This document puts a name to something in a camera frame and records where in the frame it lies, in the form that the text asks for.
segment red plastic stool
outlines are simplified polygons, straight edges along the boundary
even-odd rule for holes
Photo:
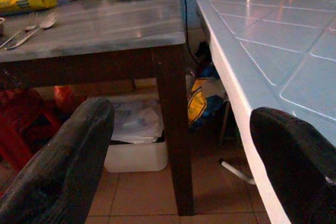
[[[52,137],[61,122],[34,89],[0,91],[1,104],[0,154],[19,171],[34,155],[33,142]],[[41,115],[48,125],[35,124]]]

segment white plastic bin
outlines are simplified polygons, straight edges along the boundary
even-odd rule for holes
[[[153,172],[168,163],[166,141],[149,144],[110,145],[104,167],[110,173]]]

